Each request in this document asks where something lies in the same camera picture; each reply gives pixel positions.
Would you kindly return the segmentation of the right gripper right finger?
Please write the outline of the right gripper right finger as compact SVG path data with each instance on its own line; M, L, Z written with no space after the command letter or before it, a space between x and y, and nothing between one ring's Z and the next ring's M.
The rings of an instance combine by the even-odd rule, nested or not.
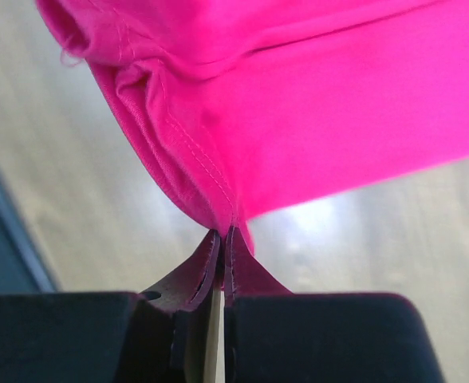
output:
M224 292L225 299L293 294L250 253L242 232L237 227L231 227L226 238Z

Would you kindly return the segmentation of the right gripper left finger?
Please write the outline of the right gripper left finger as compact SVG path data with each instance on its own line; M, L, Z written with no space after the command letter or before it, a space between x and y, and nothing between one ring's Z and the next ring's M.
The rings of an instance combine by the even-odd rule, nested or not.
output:
M191 256L141 294L163 312L194 310L214 285L220 244L217 231L207 232Z

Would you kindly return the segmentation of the magenta t-shirt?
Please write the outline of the magenta t-shirt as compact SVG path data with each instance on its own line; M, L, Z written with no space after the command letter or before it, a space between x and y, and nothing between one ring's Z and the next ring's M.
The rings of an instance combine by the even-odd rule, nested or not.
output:
M171 201L249 219L469 156L469 1L40 1Z

